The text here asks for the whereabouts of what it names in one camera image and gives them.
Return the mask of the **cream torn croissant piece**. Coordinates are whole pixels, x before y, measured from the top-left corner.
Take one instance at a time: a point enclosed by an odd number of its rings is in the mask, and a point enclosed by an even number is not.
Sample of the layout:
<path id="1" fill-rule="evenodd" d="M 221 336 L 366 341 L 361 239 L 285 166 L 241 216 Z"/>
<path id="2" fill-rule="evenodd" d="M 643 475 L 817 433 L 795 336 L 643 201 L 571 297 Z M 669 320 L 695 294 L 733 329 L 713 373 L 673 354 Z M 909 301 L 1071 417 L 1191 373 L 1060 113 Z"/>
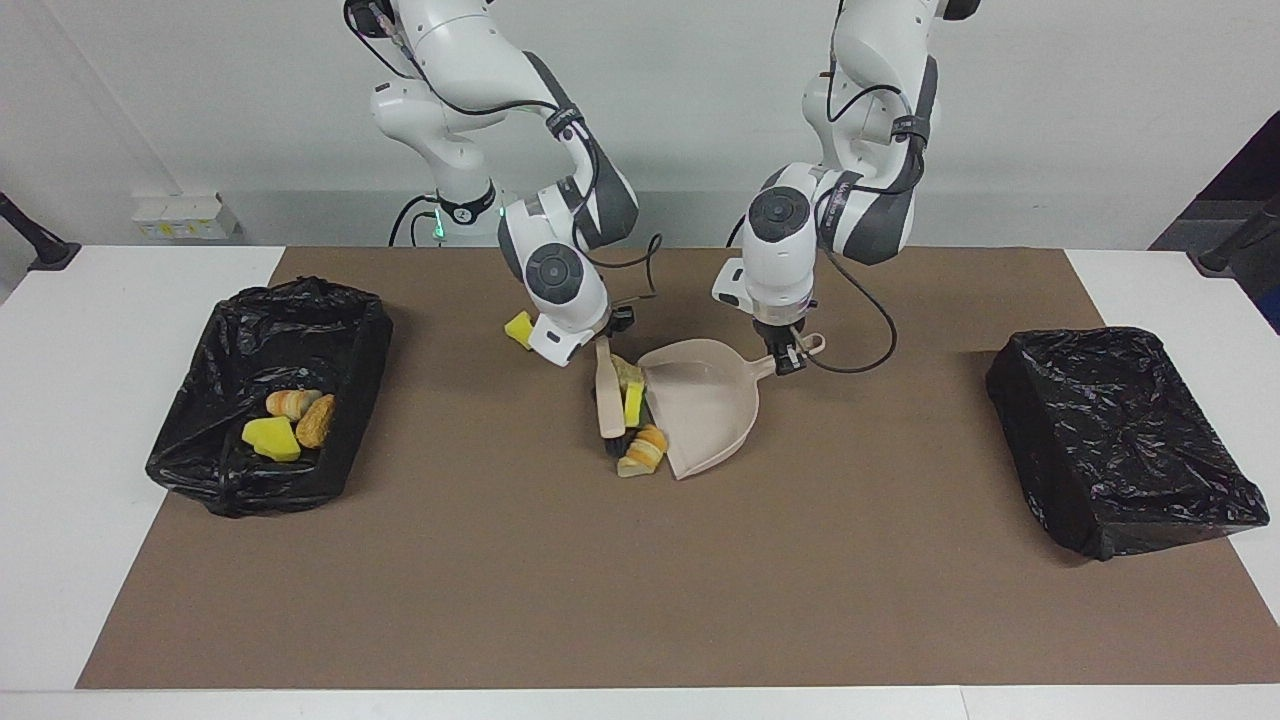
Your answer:
<path id="1" fill-rule="evenodd" d="M 669 448 L 666 433 L 654 424 L 637 429 L 623 456 L 617 460 L 616 473 L 620 478 L 653 475 L 663 462 Z"/>

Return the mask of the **brown round bread roll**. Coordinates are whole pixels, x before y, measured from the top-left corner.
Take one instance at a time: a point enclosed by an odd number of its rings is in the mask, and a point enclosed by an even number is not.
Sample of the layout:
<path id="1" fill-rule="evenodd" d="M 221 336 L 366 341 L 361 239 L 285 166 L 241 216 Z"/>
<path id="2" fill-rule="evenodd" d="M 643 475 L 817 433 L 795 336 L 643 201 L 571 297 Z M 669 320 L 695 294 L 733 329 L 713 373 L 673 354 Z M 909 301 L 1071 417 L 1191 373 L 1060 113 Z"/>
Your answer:
<path id="1" fill-rule="evenodd" d="M 294 437 L 303 448 L 323 448 L 332 428 L 337 398 L 324 395 L 316 398 L 294 425 Z"/>

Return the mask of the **brown paper table mat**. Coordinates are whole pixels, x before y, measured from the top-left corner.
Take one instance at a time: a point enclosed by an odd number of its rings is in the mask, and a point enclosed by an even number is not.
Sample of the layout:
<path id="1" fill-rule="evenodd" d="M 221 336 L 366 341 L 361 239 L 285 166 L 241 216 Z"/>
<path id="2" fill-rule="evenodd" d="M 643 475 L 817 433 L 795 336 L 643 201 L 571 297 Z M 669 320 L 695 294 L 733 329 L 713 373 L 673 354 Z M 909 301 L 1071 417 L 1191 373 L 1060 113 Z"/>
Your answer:
<path id="1" fill-rule="evenodd" d="M 727 462 L 621 479 L 588 396 L 503 336 L 495 250 L 292 249 L 396 327 L 347 491 L 165 498 L 82 689 L 1280 683 L 1228 539 L 1107 562 L 1027 507 L 986 393 L 1018 331 L 1102 320 L 1064 252 L 914 249 L 861 278 L 902 343 L 762 383 Z"/>

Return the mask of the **beige plastic dustpan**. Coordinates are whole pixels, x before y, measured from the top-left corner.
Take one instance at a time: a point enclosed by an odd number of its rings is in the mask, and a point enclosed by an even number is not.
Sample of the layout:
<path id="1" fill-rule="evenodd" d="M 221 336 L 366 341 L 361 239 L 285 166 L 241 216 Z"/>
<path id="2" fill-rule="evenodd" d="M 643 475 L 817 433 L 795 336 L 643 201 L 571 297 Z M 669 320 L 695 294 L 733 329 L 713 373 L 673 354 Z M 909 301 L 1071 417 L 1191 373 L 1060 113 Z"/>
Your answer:
<path id="1" fill-rule="evenodd" d="M 745 443 L 760 409 L 759 383 L 776 374 L 769 354 L 746 360 L 718 340 L 684 340 L 637 360 L 646 405 L 666 433 L 666 456 L 677 480 L 732 457 Z"/>

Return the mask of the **white wall socket box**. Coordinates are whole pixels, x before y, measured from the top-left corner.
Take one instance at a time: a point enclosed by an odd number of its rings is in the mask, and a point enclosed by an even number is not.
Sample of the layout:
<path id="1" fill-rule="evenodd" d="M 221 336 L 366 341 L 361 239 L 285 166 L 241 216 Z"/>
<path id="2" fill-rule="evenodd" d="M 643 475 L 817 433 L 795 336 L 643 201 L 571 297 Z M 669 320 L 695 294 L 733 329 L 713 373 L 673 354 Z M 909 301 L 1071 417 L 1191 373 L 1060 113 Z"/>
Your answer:
<path id="1" fill-rule="evenodd" d="M 220 193 L 137 199 L 132 222 L 147 240 L 233 241 L 241 222 Z"/>

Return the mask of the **black bag lined bin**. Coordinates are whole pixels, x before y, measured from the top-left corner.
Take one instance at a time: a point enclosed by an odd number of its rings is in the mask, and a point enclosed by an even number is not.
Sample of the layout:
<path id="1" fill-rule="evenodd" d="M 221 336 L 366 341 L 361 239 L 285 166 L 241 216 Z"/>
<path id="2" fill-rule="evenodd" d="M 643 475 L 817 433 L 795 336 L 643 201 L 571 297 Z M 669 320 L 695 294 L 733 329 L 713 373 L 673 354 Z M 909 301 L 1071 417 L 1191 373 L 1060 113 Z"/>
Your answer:
<path id="1" fill-rule="evenodd" d="M 303 512 L 340 497 L 380 393 L 393 329 L 378 295 L 317 277 L 220 301 L 150 451 L 148 478 L 223 518 Z M 278 462 L 241 434 L 283 389 L 333 396 L 335 416 L 320 448 Z"/>
<path id="2" fill-rule="evenodd" d="M 1028 509 L 1082 557 L 1153 553 L 1271 521 L 1262 489 L 1148 331 L 1018 332 L 986 391 Z"/>

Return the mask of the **black stand foot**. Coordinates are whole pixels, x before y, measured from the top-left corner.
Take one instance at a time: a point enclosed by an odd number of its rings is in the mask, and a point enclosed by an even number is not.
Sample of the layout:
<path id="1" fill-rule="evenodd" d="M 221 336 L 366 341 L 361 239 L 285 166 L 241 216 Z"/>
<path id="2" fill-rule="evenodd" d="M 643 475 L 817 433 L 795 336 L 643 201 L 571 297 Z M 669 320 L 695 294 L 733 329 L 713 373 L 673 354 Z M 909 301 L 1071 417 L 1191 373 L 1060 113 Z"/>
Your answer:
<path id="1" fill-rule="evenodd" d="M 1254 209 L 1235 229 L 1207 250 L 1187 252 L 1204 277 L 1229 277 L 1240 256 L 1280 261 L 1280 191 Z"/>
<path id="2" fill-rule="evenodd" d="M 0 191 L 0 217 L 36 252 L 29 272 L 60 272 L 67 269 L 82 250 L 82 245 L 68 242 L 22 211 L 10 197 Z"/>

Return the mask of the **beige handled black bristle brush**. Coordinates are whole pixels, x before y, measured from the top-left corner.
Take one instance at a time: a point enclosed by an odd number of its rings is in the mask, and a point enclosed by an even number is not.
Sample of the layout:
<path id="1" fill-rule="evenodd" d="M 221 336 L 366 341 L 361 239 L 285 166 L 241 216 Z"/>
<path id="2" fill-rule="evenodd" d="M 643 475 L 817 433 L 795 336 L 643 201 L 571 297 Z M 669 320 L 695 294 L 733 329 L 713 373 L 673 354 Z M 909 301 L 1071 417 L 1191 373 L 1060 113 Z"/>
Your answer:
<path id="1" fill-rule="evenodd" d="M 620 375 L 612 360 L 611 342 L 604 334 L 595 338 L 596 370 L 594 398 L 596 424 L 605 452 L 620 459 L 628 447 L 628 428 L 625 416 L 625 392 L 620 388 Z"/>

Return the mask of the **striped orange croissant piece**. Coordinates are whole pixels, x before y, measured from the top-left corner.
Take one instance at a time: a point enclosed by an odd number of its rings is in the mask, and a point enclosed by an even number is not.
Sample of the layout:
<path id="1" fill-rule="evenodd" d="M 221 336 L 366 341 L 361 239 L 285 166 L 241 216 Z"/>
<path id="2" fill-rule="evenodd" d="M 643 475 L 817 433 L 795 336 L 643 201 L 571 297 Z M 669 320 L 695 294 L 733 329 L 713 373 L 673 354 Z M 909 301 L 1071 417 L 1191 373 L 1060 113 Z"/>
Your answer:
<path id="1" fill-rule="evenodd" d="M 265 410 L 269 416 L 300 421 L 321 397 L 323 392 L 319 389 L 279 389 L 266 397 Z"/>

